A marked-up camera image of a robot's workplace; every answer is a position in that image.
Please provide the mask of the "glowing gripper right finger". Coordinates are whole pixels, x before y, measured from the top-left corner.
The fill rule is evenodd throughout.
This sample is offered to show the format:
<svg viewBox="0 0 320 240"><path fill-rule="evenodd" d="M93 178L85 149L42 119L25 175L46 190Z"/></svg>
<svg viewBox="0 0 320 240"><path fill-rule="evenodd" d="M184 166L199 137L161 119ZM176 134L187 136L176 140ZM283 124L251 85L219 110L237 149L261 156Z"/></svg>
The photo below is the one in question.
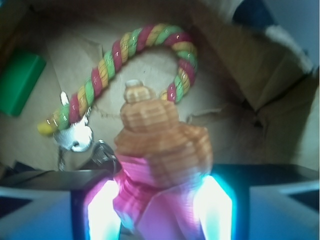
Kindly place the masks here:
<svg viewBox="0 0 320 240"><path fill-rule="evenodd" d="M218 164L201 177L193 209L205 240L249 238L249 180L246 165Z"/></svg>

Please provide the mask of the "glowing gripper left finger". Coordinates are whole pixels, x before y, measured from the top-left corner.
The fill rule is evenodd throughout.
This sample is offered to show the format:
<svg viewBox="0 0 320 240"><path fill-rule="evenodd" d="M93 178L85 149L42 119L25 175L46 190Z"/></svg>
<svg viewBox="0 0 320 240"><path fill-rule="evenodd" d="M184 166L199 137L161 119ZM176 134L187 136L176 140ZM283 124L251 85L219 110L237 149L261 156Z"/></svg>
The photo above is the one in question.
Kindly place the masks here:
<svg viewBox="0 0 320 240"><path fill-rule="evenodd" d="M121 220L113 201L119 186L104 170L75 171L71 190L72 237L74 240L117 240Z"/></svg>

